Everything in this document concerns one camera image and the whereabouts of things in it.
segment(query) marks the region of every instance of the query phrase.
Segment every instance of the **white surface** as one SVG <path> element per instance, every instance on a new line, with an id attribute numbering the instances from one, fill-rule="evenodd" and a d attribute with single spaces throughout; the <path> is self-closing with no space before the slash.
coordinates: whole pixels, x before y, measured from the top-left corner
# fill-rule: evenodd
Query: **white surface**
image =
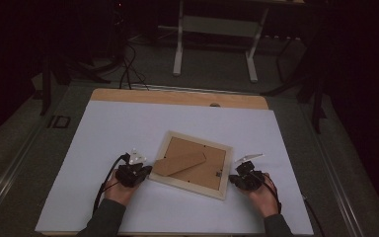
<path id="1" fill-rule="evenodd" d="M 79 231 L 91 218 L 95 196 L 114 160 L 135 147 L 155 161 L 167 130 L 233 147 L 234 159 L 253 160 L 269 172 L 295 234 L 313 234 L 273 111 L 91 101 L 36 227 L 38 232 Z M 236 174 L 232 162 L 231 174 Z M 146 180 L 127 207 L 122 233 L 263 233 L 262 218 L 228 184 L 217 200 Z"/>

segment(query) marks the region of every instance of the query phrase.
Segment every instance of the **hand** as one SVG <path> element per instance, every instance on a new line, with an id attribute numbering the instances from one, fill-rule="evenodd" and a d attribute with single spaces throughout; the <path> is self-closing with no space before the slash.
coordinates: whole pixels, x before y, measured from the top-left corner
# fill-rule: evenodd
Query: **hand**
<path id="1" fill-rule="evenodd" d="M 106 199 L 111 199 L 123 205 L 128 205 L 131 197 L 139 188 L 140 184 L 133 188 L 125 187 L 115 177 L 115 172 L 116 169 L 113 170 L 112 177 L 107 181 L 104 196 Z"/>
<path id="2" fill-rule="evenodd" d="M 264 173 L 264 176 L 265 183 L 269 185 L 276 193 L 276 187 L 270 180 L 269 174 Z M 278 204 L 276 202 L 276 199 L 266 186 L 261 185 L 260 188 L 255 191 L 240 191 L 252 201 L 254 208 L 261 214 L 263 218 L 278 214 Z"/>

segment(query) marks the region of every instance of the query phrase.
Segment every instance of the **white table leg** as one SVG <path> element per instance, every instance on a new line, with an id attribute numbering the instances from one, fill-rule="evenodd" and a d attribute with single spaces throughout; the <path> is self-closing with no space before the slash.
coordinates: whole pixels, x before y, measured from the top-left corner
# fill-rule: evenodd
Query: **white table leg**
<path id="1" fill-rule="evenodd" d="M 178 19 L 178 46 L 175 53 L 174 76 L 181 75 L 181 65 L 183 62 L 183 16 L 184 16 L 184 0 L 180 1 L 180 17 Z"/>
<path id="2" fill-rule="evenodd" d="M 251 49 L 246 52 L 246 62 L 248 64 L 249 78 L 251 79 L 251 82 L 253 83 L 258 82 L 257 69 L 255 68 L 255 62 L 254 62 L 254 55 L 255 55 L 255 51 L 257 50 L 258 41 L 261 38 L 261 32 L 263 31 L 263 27 L 264 27 L 268 10 L 269 8 L 264 9 L 263 16 L 261 18 L 261 21 L 258 23 L 258 29 L 254 36 L 254 42 L 252 43 Z"/>

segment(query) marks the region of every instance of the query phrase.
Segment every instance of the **sleeve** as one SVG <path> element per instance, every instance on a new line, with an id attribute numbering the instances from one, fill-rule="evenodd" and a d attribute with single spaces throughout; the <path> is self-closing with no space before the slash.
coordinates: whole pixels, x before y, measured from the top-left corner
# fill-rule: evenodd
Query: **sleeve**
<path id="1" fill-rule="evenodd" d="M 271 215 L 264 219 L 265 233 L 267 237 L 294 236 L 290 227 L 281 214 Z"/>
<path id="2" fill-rule="evenodd" d="M 92 218 L 88 221 L 86 228 L 76 236 L 114 237 L 118 233 L 124 213 L 124 205 L 114 200 L 103 199 Z"/>

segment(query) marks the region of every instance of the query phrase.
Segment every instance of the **wooden picture frame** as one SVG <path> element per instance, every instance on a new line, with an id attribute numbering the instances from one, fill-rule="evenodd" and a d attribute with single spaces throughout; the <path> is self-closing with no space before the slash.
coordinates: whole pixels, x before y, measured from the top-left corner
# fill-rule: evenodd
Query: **wooden picture frame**
<path id="1" fill-rule="evenodd" d="M 183 166 L 183 162 L 180 162 L 183 170 L 172 175 L 163 176 L 156 173 L 157 164 L 160 163 L 158 161 L 192 159 L 199 154 L 203 155 L 204 162 L 202 158 L 198 157 L 198 161 L 189 162 L 186 167 Z M 232 155 L 233 149 L 230 146 L 168 131 L 149 179 L 210 198 L 224 200 Z"/>

